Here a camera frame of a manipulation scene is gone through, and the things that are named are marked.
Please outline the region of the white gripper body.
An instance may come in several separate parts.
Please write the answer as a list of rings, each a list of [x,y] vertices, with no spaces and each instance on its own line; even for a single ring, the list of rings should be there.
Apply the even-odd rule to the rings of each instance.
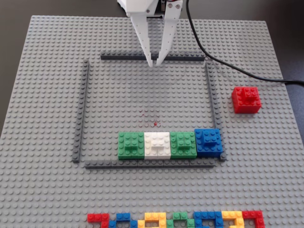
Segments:
[[[124,10],[130,17],[133,14],[143,14],[147,17],[164,17],[164,0],[125,0]]]

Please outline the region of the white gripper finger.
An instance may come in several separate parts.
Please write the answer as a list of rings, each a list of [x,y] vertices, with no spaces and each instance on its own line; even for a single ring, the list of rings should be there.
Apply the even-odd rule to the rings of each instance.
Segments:
[[[169,0],[166,2],[162,43],[159,56],[156,61],[156,66],[160,66],[162,64],[171,49],[182,5],[182,0]]]
[[[152,16],[153,13],[147,12],[131,12],[130,18],[141,44],[143,53],[146,57],[149,67],[153,66],[151,52],[150,52],[150,39],[148,34],[147,16]]]

